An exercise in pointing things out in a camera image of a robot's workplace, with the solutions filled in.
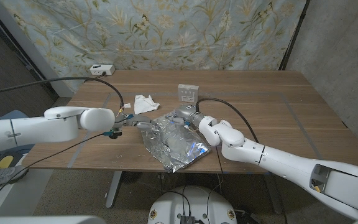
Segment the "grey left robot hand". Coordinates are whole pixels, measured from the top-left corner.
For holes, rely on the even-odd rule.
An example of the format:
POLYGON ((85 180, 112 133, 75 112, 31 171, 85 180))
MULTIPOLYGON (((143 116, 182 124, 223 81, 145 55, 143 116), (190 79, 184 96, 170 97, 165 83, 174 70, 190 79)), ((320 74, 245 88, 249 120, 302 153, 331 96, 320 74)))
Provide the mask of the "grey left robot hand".
POLYGON ((159 131, 160 126, 152 119, 147 116, 140 114, 128 114, 123 123, 123 126, 134 126, 141 131, 159 131))

